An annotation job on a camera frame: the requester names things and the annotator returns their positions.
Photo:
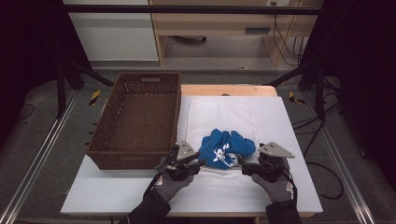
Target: person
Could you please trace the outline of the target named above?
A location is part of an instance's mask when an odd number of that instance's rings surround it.
[[[289,170],[287,160],[284,160],[285,168]],[[266,215],[271,224],[299,224],[302,223],[296,204],[291,198],[288,188],[289,180],[281,175],[275,183],[270,183],[259,175],[252,175],[252,180],[260,185],[270,197],[271,204],[265,207]],[[187,187],[193,180],[193,175],[181,181],[173,180],[165,173],[162,175],[161,185],[154,185],[152,190],[144,197],[127,217],[119,224],[154,224],[159,223],[171,210],[169,201],[180,189]]]

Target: blue cloth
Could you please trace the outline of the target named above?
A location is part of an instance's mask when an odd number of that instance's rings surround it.
[[[246,157],[255,150],[254,142],[242,137],[238,132],[231,131],[230,134],[214,129],[210,136],[203,138],[198,161],[205,161],[205,165],[209,167],[227,169],[237,164],[234,154]]]

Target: wicker basket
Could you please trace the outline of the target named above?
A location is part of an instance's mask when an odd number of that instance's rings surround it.
[[[152,169],[177,141],[180,73],[119,74],[87,155],[101,170]]]

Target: black sleeve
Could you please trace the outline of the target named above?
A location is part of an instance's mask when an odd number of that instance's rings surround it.
[[[171,210],[171,206],[153,189],[134,211],[119,224],[154,224],[161,221]]]
[[[296,204],[293,200],[272,203],[265,207],[271,224],[301,224]]]

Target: white wall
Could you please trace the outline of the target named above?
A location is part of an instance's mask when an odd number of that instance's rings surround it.
[[[147,0],[64,0],[65,4],[148,5]],[[69,13],[90,61],[158,61],[151,17]]]

